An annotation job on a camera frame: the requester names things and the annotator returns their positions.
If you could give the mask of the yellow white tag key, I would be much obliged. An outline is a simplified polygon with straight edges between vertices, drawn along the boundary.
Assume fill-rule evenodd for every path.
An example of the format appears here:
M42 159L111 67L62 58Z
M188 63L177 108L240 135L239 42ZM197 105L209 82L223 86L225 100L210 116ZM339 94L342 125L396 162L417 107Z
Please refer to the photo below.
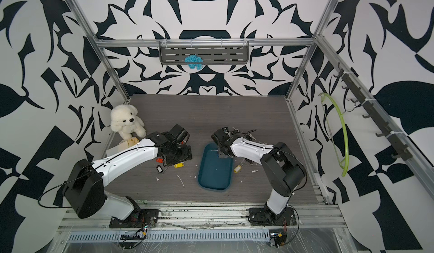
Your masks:
M238 165L235 169L234 169L234 173L237 174L242 170L242 165Z

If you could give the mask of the teal plastic storage box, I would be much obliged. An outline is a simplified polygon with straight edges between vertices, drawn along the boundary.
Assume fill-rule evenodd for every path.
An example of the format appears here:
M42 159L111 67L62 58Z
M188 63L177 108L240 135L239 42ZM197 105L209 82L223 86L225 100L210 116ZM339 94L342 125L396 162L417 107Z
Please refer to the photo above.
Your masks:
M219 156L218 146L209 143L203 152L200 170L197 175L198 184L207 190L223 192L231 185L233 158Z

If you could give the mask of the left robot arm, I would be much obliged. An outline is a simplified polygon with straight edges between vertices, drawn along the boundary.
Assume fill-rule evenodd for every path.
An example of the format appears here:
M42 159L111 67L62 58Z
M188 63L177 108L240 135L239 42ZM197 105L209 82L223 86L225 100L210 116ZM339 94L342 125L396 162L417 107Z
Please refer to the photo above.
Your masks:
M80 160L63 185L62 194L80 219L105 215L124 221L140 211L138 205L131 198L106 191L106 186L156 158L163 159L166 166L191 160L189 137L183 127L175 125L170 131L151 133L138 144L106 158L93 162Z

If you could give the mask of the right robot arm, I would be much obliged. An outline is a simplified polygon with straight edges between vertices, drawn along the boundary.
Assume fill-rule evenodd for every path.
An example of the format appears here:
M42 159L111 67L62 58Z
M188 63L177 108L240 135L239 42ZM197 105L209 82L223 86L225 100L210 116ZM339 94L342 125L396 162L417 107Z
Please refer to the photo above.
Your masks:
M243 133L238 129L230 131L224 127L215 131L211 138L221 154L231 158L244 158L262 166L272 191L264 207L251 212L249 220L259 225L274 224L284 216L291 196L298 190L307 173L302 162L286 144L256 142L253 132L250 130Z

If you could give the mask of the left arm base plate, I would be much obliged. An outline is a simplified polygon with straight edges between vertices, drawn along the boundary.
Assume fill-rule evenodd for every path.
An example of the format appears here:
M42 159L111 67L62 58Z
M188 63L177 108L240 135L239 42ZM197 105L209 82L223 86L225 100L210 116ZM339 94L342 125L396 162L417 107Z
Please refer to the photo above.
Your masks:
M127 229L155 227L158 222L159 209L141 209L133 211L126 219L120 220L115 217L111 218L110 229Z

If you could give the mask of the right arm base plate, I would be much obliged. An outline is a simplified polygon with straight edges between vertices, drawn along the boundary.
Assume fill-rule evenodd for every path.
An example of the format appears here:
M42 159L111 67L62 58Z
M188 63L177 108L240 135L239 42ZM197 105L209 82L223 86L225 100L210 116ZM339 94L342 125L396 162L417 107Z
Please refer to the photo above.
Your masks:
M276 215L265 205L263 208L250 208L248 221L255 226L295 226L297 225L297 216L291 207L286 207Z

